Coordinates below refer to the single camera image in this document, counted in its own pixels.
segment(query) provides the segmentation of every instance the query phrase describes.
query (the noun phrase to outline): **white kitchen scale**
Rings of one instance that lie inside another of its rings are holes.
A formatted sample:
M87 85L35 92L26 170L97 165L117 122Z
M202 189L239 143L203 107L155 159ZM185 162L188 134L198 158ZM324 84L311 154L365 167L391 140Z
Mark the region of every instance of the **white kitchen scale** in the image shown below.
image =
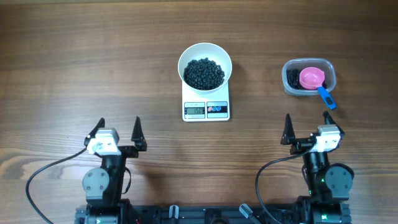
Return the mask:
M224 82L213 90L197 90L184 81L184 71L192 60L208 58L224 71ZM178 74L182 81L182 119L187 122L229 120L228 80L232 72L232 61L220 46L199 43L187 48L178 61Z
M206 95L199 95L182 83L182 119L187 122L229 120L228 82Z

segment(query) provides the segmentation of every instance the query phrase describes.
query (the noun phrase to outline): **wooden table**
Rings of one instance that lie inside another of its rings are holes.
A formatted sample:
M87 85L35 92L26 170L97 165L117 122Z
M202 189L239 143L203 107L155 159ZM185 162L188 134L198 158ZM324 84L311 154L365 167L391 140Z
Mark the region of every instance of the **wooden table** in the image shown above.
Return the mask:
M322 124L320 97L284 93L292 58L330 60L337 72L332 116L346 131L330 154L356 173L353 223L397 223L398 15L396 1L170 1L0 7L0 223L43 223L25 183L38 168L83 148L100 117L121 144L140 116L149 145L128 160L133 205L258 205L257 170L289 155L285 114L298 137ZM181 53L198 42L233 61L231 120L181 119ZM71 223L85 204L87 153L32 182L39 208ZM302 160L271 166L267 203L308 195Z

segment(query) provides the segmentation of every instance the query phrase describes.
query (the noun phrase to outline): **scale display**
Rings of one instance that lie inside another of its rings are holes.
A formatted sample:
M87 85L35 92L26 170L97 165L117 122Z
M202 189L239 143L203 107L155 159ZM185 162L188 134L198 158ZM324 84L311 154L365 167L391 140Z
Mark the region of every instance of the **scale display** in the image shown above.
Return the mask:
M209 94L198 94L183 83L182 119L186 122L229 120L228 83Z
M187 108L187 114L205 114L204 108Z

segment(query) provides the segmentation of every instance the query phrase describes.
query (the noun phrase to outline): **measuring scoop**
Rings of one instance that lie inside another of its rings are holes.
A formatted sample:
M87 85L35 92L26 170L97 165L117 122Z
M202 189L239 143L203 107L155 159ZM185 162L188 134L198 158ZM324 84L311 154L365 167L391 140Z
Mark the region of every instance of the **measuring scoop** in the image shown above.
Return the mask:
M308 89L318 89L319 95L321 95L323 101L331 109L336 109L336 103L331 95L322 87L322 83L325 80L325 73L319 68L308 67L304 68L300 72L300 84Z

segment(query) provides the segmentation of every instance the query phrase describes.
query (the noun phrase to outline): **black cable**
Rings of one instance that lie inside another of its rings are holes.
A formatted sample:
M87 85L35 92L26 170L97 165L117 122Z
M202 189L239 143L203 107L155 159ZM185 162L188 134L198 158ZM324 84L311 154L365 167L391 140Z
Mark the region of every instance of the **black cable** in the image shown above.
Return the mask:
M131 185L131 172L130 172L130 170L129 170L127 167L125 167L124 170L127 171L127 172L129 173L130 179L129 179L129 183L127 184L127 187L126 187L126 191L124 191L124 193L122 193L122 194L127 193L127 192L129 191L130 185Z
M277 162L283 162L283 161L287 161L287 160L290 160L290 159L295 159L295 158L298 158L298 157L302 157L302 156L306 155L306 153L308 153L310 150L311 150L311 149L309 149L309 150L307 150L307 151L305 151L305 152L303 152L303 153L301 153L301 154L294 155L294 156L289 156L289 157L285 157L285 158L276 159L276 160L274 160L274 161L271 161L271 162L267 163L266 165L264 165L263 167L261 167L261 169L260 169L259 172L257 173L257 176L256 176L256 194L257 194L257 198L259 199L260 204L261 204L262 208L264 209L264 211L267 213L267 215L270 216L270 217L271 217L275 222L277 222L278 224L282 224L282 223L281 223L280 221L276 220L276 218L273 217L273 216L269 213L268 209L266 208L266 205L264 204L264 202L263 202L262 199L261 199L260 190L259 190L259 177L260 177L260 174L261 174L261 172L262 172L265 168L267 168L267 167L270 166L270 165L273 165L273 164L275 164L275 163L277 163Z
M57 162L53 162L53 163L50 163L50 164L48 164L48 165L46 165L46 166L43 166L42 168L40 168L39 170L37 170L36 172L34 172L34 173L31 175L31 177L29 177L29 179L27 180L27 182L26 182L26 188L25 188L26 197L27 197L27 199L29 200L29 202L30 202L30 204L32 205L32 207L34 208L34 210L35 210L35 211L44 219L44 221L46 221L47 223L53 224L53 223L52 223L52 222L39 210L39 208L37 208L36 204L35 204L35 203L33 202L33 200L32 200L32 197L30 197L30 193L29 193L29 184L30 184L30 182L33 180L33 178L34 178L37 174L39 174L39 173L42 172L43 170L45 170L45 169L47 169L47 168L49 168L49 167L52 167L52 166L54 166L54 165L57 165L57 164L59 164L59 163L61 163L61 162L65 162L65 161L67 161L67 160L69 160L69 159L73 159L74 157L79 156L80 154L82 154L83 152L85 152L86 149L87 149L87 148L84 148L82 151L80 151L80 152L78 152L78 153L76 153L76 154L74 154L74 155L72 155L72 156L70 156L70 157L66 157L66 158L61 159L61 160L59 160L59 161L57 161Z

